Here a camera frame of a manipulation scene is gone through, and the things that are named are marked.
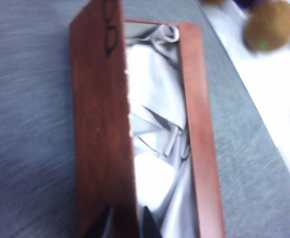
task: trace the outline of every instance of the brown fruit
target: brown fruit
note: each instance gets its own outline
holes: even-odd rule
[[[220,5],[223,0],[201,0],[203,4]]]
[[[245,41],[255,51],[273,51],[290,41],[290,4],[283,0],[255,7],[245,28]]]

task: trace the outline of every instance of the open wooden box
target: open wooden box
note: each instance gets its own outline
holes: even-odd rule
[[[79,237],[109,205],[116,209],[114,226],[119,236],[139,235],[125,72],[126,22],[162,24],[125,20],[120,0],[93,0],[71,23]],[[202,31],[195,24],[176,25],[199,233],[201,238],[222,238],[224,223]]]

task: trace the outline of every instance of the wooden box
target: wooden box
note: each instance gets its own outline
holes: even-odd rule
[[[71,23],[78,236],[114,206],[120,237],[139,235],[125,57],[119,0],[93,0]],[[221,196],[202,30],[176,24],[184,80],[201,238],[224,237]]]

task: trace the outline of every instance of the white fabric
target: white fabric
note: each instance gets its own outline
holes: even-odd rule
[[[198,237],[191,150],[180,70],[178,29],[160,26],[128,39],[129,100],[137,198],[163,238]]]
[[[185,103],[179,72],[149,45],[134,45],[128,55],[129,97],[184,129]]]
[[[191,160],[184,162],[176,190],[160,229],[163,238],[197,238],[198,220]]]
[[[154,211],[171,188],[175,170],[151,153],[135,156],[134,163],[138,203]]]

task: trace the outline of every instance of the black object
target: black object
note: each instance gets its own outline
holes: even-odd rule
[[[106,207],[101,215],[92,223],[82,238],[113,237],[113,207]]]
[[[144,238],[162,238],[149,209],[144,207],[142,233]]]

